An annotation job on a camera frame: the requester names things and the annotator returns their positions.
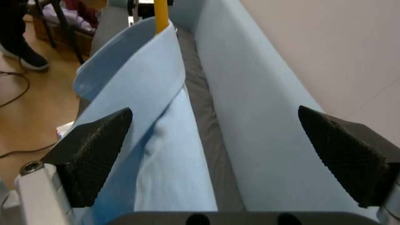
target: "clothes pile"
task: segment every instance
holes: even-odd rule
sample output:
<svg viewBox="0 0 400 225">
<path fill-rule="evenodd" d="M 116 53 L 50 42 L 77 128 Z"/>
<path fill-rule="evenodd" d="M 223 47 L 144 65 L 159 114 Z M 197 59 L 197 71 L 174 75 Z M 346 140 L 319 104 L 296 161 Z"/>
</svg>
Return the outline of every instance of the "clothes pile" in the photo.
<svg viewBox="0 0 400 225">
<path fill-rule="evenodd" d="M 98 13 L 95 9 L 87 7 L 81 0 L 62 0 L 61 9 L 69 24 L 94 33 L 98 26 Z M 59 23 L 57 14 L 51 4 L 43 7 L 44 17 L 54 23 Z"/>
</svg>

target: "person's foot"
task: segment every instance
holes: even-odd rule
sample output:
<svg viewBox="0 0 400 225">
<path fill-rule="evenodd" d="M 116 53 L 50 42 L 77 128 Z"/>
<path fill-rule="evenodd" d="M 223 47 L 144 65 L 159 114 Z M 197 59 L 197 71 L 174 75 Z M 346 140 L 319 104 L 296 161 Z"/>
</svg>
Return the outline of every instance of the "person's foot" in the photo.
<svg viewBox="0 0 400 225">
<path fill-rule="evenodd" d="M 0 51 L 5 56 L 21 59 L 21 64 L 31 70 L 45 70 L 49 67 L 47 60 L 36 53 L 25 39 L 19 42 L 0 43 Z"/>
</svg>

